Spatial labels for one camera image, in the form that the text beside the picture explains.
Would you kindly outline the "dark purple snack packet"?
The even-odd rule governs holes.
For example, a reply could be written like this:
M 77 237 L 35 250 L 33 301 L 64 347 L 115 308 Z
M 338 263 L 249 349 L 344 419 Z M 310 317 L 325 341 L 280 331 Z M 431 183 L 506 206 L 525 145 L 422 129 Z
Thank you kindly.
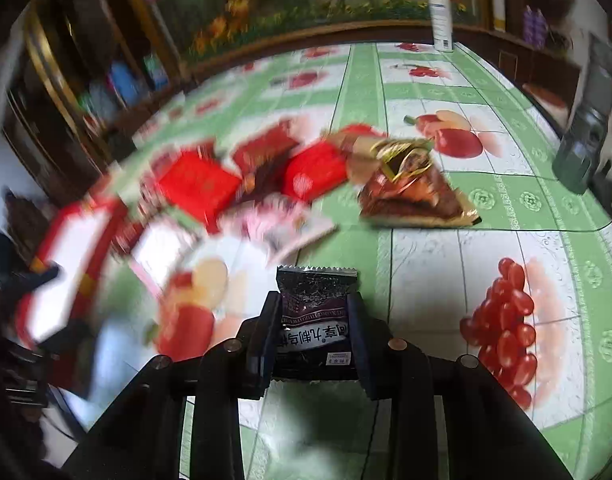
M 330 266 L 279 266 L 281 323 L 272 378 L 311 382 L 343 375 L 353 365 L 347 297 L 358 272 Z

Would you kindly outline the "large red snack pack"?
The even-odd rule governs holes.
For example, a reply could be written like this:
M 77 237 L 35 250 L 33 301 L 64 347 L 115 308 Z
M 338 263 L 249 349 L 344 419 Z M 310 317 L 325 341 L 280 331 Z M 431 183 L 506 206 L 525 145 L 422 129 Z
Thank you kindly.
M 346 157 L 326 141 L 291 157 L 281 170 L 283 195 L 311 203 L 347 181 Z

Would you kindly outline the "pink white snack packet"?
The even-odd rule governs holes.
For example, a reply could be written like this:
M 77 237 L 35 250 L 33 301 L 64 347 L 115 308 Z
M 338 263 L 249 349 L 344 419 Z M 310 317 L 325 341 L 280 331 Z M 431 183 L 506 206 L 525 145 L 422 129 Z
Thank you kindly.
M 250 200 L 222 214 L 221 232 L 249 240 L 278 262 L 332 233 L 335 223 L 306 203 L 278 193 Z

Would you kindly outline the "brown gold snack bag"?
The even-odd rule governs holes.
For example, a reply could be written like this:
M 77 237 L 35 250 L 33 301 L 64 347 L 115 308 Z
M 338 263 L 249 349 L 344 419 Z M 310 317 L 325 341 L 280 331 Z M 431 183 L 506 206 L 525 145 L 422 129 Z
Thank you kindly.
M 360 216 L 379 226 L 462 228 L 481 222 L 476 207 L 437 168 L 429 140 L 357 136 L 343 144 L 353 162 L 368 162 L 358 194 Z

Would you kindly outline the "red square snack packet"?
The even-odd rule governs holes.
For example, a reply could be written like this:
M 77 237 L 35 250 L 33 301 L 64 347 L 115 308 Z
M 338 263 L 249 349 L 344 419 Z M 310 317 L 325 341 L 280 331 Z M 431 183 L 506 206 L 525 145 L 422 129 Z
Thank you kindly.
M 155 181 L 170 204 L 217 233 L 218 217 L 234 202 L 241 178 L 198 152 L 182 152 Z

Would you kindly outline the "dark red snack packet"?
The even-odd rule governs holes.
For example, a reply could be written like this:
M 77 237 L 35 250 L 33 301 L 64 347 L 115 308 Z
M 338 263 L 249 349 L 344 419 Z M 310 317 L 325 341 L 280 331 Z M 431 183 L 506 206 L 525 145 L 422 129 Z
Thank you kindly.
M 266 162 L 271 162 L 296 148 L 300 144 L 297 130 L 295 118 L 282 118 L 238 144 L 231 153 L 231 159 L 242 174 L 252 174 Z

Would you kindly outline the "red white gift box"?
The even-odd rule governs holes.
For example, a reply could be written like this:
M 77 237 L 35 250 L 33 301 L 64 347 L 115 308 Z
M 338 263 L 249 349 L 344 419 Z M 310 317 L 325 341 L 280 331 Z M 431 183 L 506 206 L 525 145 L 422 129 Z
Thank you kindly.
M 126 216 L 127 207 L 117 197 L 74 203 L 58 212 L 32 269 L 41 272 L 54 263 L 60 273 L 18 304 L 15 330 L 22 344 L 36 347 L 88 312 L 104 260 Z

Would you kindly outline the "white spray bottle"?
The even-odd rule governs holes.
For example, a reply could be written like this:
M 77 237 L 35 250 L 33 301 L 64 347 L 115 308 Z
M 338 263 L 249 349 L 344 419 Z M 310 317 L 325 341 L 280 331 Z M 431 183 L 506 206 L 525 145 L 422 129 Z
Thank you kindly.
M 428 0 L 434 48 L 440 52 L 451 52 L 452 13 L 450 0 Z

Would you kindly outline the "wooden display cabinet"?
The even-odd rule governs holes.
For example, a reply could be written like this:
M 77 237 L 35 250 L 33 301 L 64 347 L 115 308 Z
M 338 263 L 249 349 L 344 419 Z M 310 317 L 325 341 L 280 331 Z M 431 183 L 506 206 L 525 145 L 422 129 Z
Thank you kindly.
M 13 107 L 23 122 L 49 116 L 28 134 L 56 166 L 110 163 L 110 131 L 133 108 L 112 83 L 113 66 L 127 68 L 139 101 L 181 75 L 154 0 L 30 0 L 23 39 L 24 75 L 41 103 L 13 91 Z

